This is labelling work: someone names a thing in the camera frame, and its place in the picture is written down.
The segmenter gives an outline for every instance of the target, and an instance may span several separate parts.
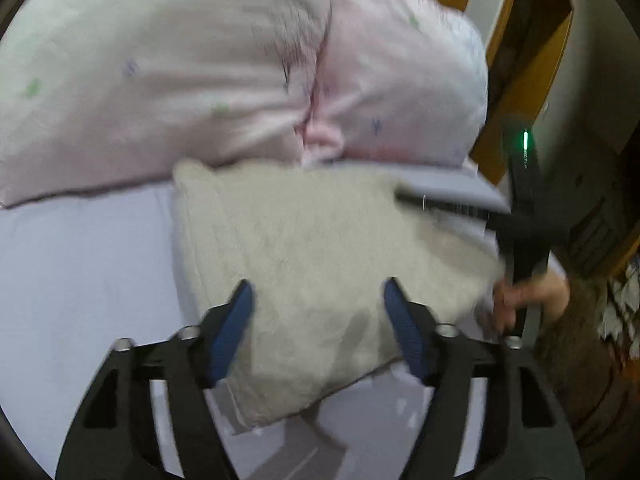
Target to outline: pink pillow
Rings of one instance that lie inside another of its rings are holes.
[[[486,117],[481,38],[435,0],[332,0],[307,144],[460,166]]]

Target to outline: beige cloth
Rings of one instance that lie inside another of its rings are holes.
[[[228,377],[248,426],[296,413],[398,357],[382,301],[397,276],[452,322],[497,277],[494,256],[394,203],[376,169],[245,163],[174,170],[183,272],[200,313],[251,280],[255,313]]]

